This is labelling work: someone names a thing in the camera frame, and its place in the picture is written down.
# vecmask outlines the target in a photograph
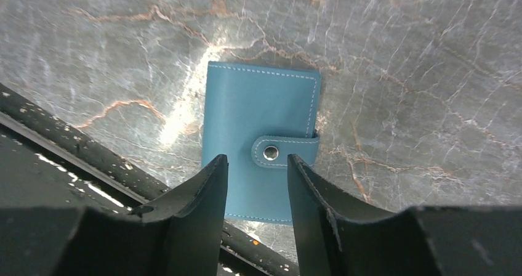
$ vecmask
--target snap button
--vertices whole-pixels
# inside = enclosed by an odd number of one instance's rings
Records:
[[[274,161],[279,156],[279,150],[273,145],[269,145],[263,151],[263,156],[268,161]]]

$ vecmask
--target marble tile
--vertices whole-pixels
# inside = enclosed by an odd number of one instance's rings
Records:
[[[522,202],[521,0],[0,0],[0,82],[175,186],[210,60],[321,70],[316,170],[369,203]],[[234,221],[296,260],[292,229]]]

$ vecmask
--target wallet strap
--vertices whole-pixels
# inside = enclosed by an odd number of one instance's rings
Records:
[[[262,136],[255,140],[252,146],[252,159],[264,168],[286,170],[288,155],[297,154],[307,164],[313,166],[319,150],[320,138],[317,133],[314,133],[312,138]],[[273,160],[265,157],[265,149],[268,147],[277,151],[277,157]]]

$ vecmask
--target white stitching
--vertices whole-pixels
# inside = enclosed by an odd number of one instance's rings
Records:
[[[242,216],[240,214],[231,214],[225,213],[226,216],[236,216],[236,217],[245,217],[247,219],[263,219],[265,221],[273,221],[273,222],[291,222],[291,219],[267,219],[265,217],[257,217],[257,216]]]
[[[293,74],[283,74],[283,73],[274,73],[273,71],[260,71],[260,70],[251,70],[250,68],[234,68],[234,67],[225,67],[223,65],[211,65],[209,64],[209,67],[211,68],[226,68],[229,70],[234,71],[251,71],[254,73],[262,73],[262,74],[269,74],[269,75],[276,75],[276,76],[287,76],[287,77],[294,77],[294,78],[303,78],[303,79],[311,79],[314,81],[313,85],[313,91],[311,92],[311,102],[310,102],[310,111],[308,112],[308,123],[307,123],[307,133],[305,137],[308,137],[308,132],[310,130],[310,120],[311,120],[311,111],[313,108],[313,101],[315,98],[315,89],[317,88],[317,79],[314,77],[307,77],[307,76],[300,76],[300,75],[293,75]]]
[[[259,147],[259,145],[262,143],[262,142],[288,142],[288,143],[292,143],[292,144],[317,144],[319,141],[316,140],[316,141],[313,141],[313,142],[297,142],[295,140],[277,140],[277,139],[264,139],[264,140],[261,140],[256,146],[255,146],[255,149],[254,149],[254,153],[255,153],[255,159],[263,164],[263,165],[269,165],[269,166],[288,166],[287,164],[270,164],[270,163],[264,163],[263,161],[259,160],[259,158],[257,157],[257,148]]]

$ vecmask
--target wallet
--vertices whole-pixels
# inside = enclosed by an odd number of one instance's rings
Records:
[[[315,162],[318,71],[209,62],[202,165],[228,157],[225,217],[292,224],[287,156]]]

